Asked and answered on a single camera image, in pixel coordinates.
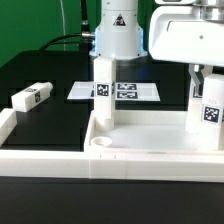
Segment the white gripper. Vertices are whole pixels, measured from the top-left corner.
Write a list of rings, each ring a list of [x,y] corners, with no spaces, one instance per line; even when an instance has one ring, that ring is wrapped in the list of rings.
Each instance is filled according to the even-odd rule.
[[[224,0],[155,0],[148,49],[156,60],[192,63],[194,97],[201,97],[202,65],[224,67]]]

